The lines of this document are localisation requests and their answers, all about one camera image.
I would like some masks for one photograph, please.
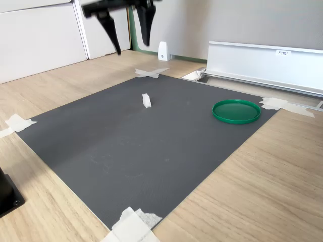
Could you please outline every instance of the cabinet door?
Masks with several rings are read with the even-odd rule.
[[[1,0],[0,13],[54,4],[69,3],[70,1],[71,0]]]
[[[0,83],[86,60],[72,4],[0,14]]]
[[[110,38],[97,18],[92,17],[86,19],[83,15],[81,5],[92,1],[93,0],[75,0],[81,30],[90,59],[116,52]],[[112,11],[110,12],[110,15],[115,20],[117,37],[121,50],[130,49],[127,10],[120,9]]]

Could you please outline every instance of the white tape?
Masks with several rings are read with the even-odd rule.
[[[298,113],[304,116],[315,117],[313,113],[306,110],[306,107],[297,106],[291,103],[286,103],[283,109],[290,112]]]
[[[162,219],[154,213],[144,213],[140,208],[136,211],[136,214],[148,226],[149,229],[154,228],[154,226]]]
[[[147,93],[142,95],[142,102],[146,108],[151,107],[150,97],[148,96]]]
[[[112,231],[101,242],[159,242],[149,226],[138,216],[144,215],[145,219],[159,218],[154,214],[145,214],[138,209],[136,212],[132,208],[127,208],[121,214],[120,220],[112,226]]]
[[[0,131],[0,138],[8,136],[13,132],[20,132],[23,131],[25,128],[37,123],[32,121],[31,119],[24,120],[18,114],[12,115],[7,121],[6,124],[9,126],[8,129]]]
[[[280,108],[282,108],[284,110],[298,113],[298,114],[301,114],[304,116],[315,117],[313,113],[306,110],[306,107],[302,107],[302,106],[288,103],[288,101],[286,101],[286,100],[264,97],[263,101],[261,101],[260,103],[263,103],[262,107],[265,109],[279,110]]]
[[[146,71],[143,71],[143,70],[136,69],[136,72],[135,73],[140,75],[138,77],[153,77],[153,78],[158,78],[159,77],[159,74],[161,72],[164,72],[164,71],[166,71],[168,69],[169,68],[157,69],[157,70],[154,70],[152,72],[146,72]]]

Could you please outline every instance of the gray mat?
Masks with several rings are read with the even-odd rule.
[[[36,116],[18,134],[111,228],[129,206],[165,218],[276,113],[262,109],[247,125],[215,119],[212,106],[233,98],[262,100],[163,75],[135,78]]]

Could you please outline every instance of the wooden floor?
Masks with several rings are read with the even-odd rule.
[[[205,64],[124,51],[0,85],[0,130],[136,76]],[[157,228],[161,242],[323,241],[323,113],[280,110]],[[100,241],[109,230],[17,134],[0,139],[0,167],[26,204],[0,219],[0,241]]]

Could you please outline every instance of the green plastic lid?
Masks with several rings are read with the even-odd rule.
[[[247,100],[230,99],[216,103],[212,108],[212,112],[218,120],[243,125],[258,120],[261,109],[257,104]]]

